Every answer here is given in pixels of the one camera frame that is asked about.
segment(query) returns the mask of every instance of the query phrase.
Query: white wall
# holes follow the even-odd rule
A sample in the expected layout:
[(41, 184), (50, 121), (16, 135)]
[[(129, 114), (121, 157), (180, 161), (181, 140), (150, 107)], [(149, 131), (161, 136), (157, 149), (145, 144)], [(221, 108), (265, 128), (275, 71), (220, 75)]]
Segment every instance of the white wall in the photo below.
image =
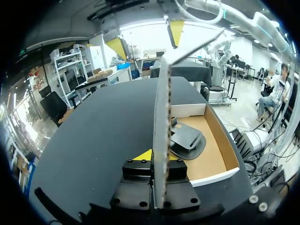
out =
[(264, 49), (252, 47), (252, 68), (255, 69), (255, 77), (261, 68), (270, 69), (271, 55)]
[(271, 59), (270, 70), (273, 72), (275, 72), (277, 70), (280, 74), (281, 73), (281, 63), (278, 63), (278, 61), (275, 59)]
[(239, 55), (240, 59), (248, 65), (253, 64), (253, 45), (252, 42), (244, 37), (236, 37), (231, 43), (230, 50), (233, 55)]

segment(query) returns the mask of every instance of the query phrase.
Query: monitor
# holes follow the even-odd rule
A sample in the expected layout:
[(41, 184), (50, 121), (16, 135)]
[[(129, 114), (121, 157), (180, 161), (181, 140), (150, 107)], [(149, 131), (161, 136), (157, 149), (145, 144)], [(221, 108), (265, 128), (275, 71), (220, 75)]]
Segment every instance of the monitor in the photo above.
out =
[(162, 57), (165, 52), (156, 52), (156, 57)]

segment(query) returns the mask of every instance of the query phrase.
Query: cardboard box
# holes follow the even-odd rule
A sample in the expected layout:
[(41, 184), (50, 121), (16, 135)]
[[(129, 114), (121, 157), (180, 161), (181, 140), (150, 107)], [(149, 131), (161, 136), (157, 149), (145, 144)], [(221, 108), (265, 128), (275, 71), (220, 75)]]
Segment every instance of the cardboard box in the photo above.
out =
[(177, 117), (179, 124), (184, 123), (200, 130), (206, 138), (206, 146), (200, 156), (184, 160), (193, 187), (225, 180), (240, 169), (233, 146), (209, 106), (172, 105), (171, 116)]

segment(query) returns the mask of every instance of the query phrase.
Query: ceiling light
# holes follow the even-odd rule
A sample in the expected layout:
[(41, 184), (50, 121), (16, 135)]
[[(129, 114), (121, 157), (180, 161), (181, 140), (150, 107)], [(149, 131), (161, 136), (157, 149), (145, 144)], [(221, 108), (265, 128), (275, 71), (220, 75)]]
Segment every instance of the ceiling light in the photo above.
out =
[(17, 94), (14, 93), (14, 109), (15, 109), (15, 101), (16, 101), (16, 98), (17, 98)]
[(271, 56), (273, 56), (274, 59), (276, 59), (279, 63), (282, 63), (282, 61), (280, 60), (280, 58), (278, 58), (278, 56), (273, 53), (273, 52), (270, 52)]
[(279, 23), (277, 21), (271, 21), (274, 27), (279, 27)]

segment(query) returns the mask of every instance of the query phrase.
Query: cardboard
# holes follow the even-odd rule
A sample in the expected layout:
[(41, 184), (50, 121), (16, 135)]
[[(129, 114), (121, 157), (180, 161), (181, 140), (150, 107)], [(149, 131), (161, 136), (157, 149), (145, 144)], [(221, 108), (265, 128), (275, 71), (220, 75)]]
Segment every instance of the cardboard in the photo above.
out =
[(209, 106), (172, 105), (171, 111), (172, 116), (178, 117), (179, 123), (200, 130), (206, 138), (206, 146), (200, 156), (193, 160), (184, 160), (187, 176), (193, 187), (225, 180), (239, 170), (240, 165), (234, 149)]
[(154, 106), (154, 208), (162, 209), (165, 202), (166, 179), (168, 176), (167, 164), (169, 161), (168, 150), (171, 141), (171, 66), (184, 60), (187, 56), (199, 49), (206, 47), (216, 40), (223, 32), (220, 29), (217, 34), (189, 48), (168, 50), (161, 59), (157, 94)]
[(74, 108), (73, 109), (69, 109), (67, 110), (67, 112), (64, 114), (64, 117), (61, 118), (58, 123), (61, 124), (63, 123), (64, 121), (66, 121), (66, 119), (69, 117), (69, 115), (71, 115), (71, 113), (73, 112)]

